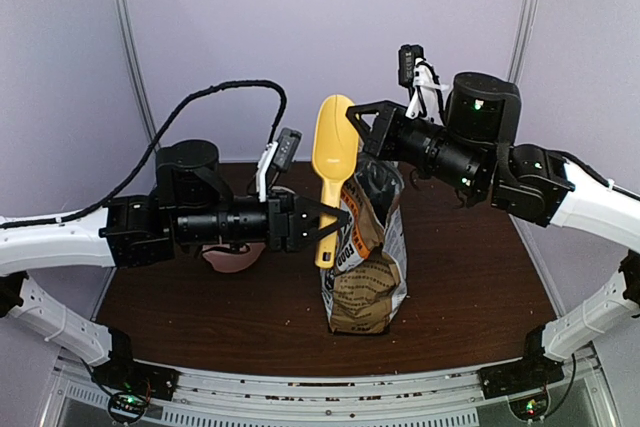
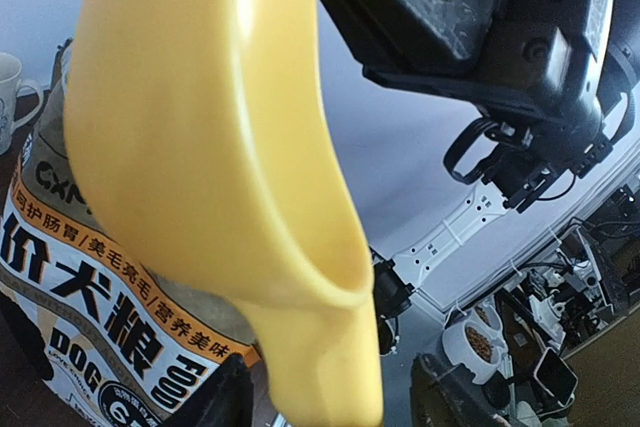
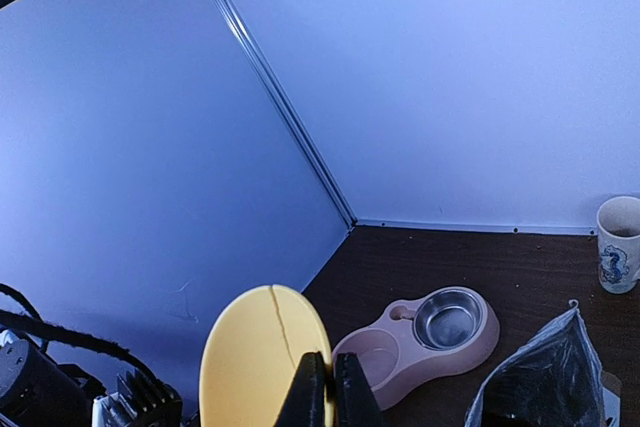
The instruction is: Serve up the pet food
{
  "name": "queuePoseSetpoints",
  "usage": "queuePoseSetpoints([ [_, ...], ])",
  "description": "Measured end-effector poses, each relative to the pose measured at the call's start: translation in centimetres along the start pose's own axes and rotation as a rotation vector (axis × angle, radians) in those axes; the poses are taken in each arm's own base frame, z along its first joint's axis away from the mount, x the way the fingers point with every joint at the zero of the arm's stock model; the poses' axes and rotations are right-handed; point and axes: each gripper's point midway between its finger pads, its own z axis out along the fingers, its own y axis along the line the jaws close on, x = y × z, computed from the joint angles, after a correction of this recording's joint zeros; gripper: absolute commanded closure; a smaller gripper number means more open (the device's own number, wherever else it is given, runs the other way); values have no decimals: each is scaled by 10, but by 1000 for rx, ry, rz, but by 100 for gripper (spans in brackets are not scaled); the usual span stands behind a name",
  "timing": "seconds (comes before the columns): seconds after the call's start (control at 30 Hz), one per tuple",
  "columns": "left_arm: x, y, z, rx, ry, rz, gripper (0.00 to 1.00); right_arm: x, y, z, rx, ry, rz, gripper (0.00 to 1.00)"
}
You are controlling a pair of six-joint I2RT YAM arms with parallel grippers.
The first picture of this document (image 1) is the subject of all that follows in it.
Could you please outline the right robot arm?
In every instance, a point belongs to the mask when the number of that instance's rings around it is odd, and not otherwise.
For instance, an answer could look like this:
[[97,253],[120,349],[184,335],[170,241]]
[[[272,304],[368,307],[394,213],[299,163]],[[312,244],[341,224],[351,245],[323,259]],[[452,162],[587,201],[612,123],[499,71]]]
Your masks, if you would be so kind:
[[463,197],[488,200],[513,217],[571,228],[628,249],[618,270],[590,298],[532,332],[513,366],[519,387],[535,387],[578,348],[639,313],[639,197],[598,174],[576,156],[515,142],[522,109],[518,87],[478,72],[453,79],[444,123],[413,118],[408,108],[379,101],[348,108],[346,116],[381,160],[405,162]]

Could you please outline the pink double pet feeder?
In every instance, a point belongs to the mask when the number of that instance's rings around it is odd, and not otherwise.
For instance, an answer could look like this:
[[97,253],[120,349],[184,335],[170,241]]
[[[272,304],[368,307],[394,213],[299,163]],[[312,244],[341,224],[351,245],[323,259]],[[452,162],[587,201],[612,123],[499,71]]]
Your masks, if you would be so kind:
[[265,202],[249,195],[221,203],[215,214],[217,231],[199,248],[200,256],[217,272],[237,273],[254,264],[266,247],[280,250],[287,229],[277,226],[272,213],[287,213],[293,194],[291,189],[276,186]]

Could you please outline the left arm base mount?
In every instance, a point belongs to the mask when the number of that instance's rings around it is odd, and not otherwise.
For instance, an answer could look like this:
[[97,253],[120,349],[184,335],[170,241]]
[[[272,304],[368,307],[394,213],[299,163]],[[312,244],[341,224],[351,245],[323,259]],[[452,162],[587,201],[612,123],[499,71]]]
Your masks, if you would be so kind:
[[142,419],[152,399],[173,399],[179,372],[136,361],[129,336],[117,329],[108,332],[111,348],[107,361],[85,367],[91,380],[108,396],[106,410],[109,417],[116,424],[131,426]]

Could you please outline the pet food bag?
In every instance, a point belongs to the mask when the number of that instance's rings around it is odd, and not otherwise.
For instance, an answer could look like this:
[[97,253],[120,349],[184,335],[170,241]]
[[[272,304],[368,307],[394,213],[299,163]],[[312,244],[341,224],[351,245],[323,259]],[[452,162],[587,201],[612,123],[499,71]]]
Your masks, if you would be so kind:
[[339,231],[334,266],[320,272],[333,334],[387,332],[408,294],[404,188],[395,162],[367,154],[358,156],[353,176],[343,184],[341,209],[349,222]]

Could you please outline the yellow plastic scoop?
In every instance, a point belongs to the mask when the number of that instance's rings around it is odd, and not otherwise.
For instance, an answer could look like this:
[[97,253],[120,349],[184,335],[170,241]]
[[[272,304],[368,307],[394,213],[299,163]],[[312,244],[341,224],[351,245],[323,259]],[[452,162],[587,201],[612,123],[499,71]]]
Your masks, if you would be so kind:
[[354,105],[348,97],[335,94],[325,99],[318,112],[312,166],[322,181],[321,203],[338,209],[341,189],[357,164],[359,135],[346,113]]

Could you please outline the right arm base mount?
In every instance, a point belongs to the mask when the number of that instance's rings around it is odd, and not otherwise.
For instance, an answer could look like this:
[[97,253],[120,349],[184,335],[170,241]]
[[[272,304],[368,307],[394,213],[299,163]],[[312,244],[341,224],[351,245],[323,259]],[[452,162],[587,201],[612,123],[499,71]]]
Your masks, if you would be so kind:
[[511,412],[519,420],[529,423],[541,422],[557,410],[551,406],[548,387],[564,379],[563,362],[545,356],[543,330],[544,327],[539,326],[526,335],[524,353],[520,359],[477,371],[486,400],[539,390],[539,394],[530,398],[520,397],[510,402]]

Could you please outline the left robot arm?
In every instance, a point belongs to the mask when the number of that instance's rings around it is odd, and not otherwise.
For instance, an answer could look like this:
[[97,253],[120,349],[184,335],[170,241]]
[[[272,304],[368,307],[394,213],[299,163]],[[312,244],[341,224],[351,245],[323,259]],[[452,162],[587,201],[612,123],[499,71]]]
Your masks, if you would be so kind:
[[249,244],[299,252],[338,232],[345,211],[274,188],[236,196],[219,172],[219,151],[205,140],[181,141],[155,157],[148,195],[115,197],[91,213],[1,223],[1,314],[23,321],[48,341],[103,368],[123,391],[144,371],[125,333],[94,323],[47,294],[30,276],[43,268],[133,268],[171,260],[176,248]]

